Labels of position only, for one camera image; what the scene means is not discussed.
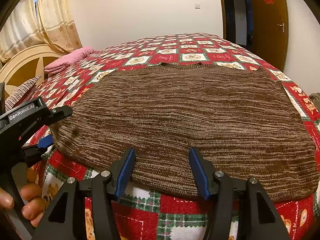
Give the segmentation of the person's left hand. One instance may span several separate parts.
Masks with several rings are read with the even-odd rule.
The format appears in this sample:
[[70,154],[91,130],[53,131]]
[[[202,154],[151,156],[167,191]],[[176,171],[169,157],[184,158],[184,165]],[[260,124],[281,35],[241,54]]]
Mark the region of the person's left hand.
[[27,219],[33,227],[37,227],[46,209],[46,201],[42,198],[42,189],[35,183],[37,175],[32,168],[27,168],[25,184],[21,190],[21,197],[27,204],[21,209],[22,216]]

